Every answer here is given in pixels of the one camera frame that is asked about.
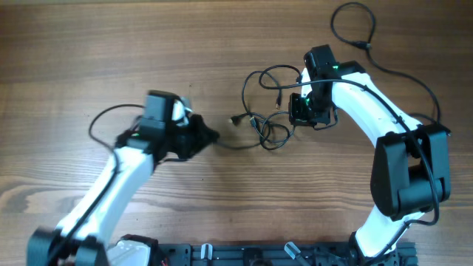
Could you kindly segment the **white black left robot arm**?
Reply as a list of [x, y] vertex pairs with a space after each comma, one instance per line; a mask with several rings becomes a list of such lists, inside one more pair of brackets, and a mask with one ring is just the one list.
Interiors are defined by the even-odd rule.
[[38, 228], [27, 244], [28, 265], [166, 265], [156, 239], [125, 235], [110, 246], [112, 233], [136, 191], [156, 167], [176, 154], [185, 162], [215, 143], [188, 101], [171, 92], [151, 90], [143, 114], [119, 134], [109, 161], [84, 198], [54, 229]]

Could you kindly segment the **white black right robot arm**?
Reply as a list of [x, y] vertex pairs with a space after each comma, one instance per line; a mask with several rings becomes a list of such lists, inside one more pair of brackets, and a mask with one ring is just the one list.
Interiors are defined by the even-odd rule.
[[308, 51], [304, 64], [297, 78], [302, 91], [290, 96], [290, 123], [328, 129], [341, 109], [375, 147], [370, 178], [375, 205], [353, 242], [362, 262], [379, 262], [411, 225], [432, 226], [439, 220], [440, 203], [451, 192], [450, 132], [439, 123], [423, 125], [403, 112], [375, 87], [358, 62], [340, 64], [327, 45]]

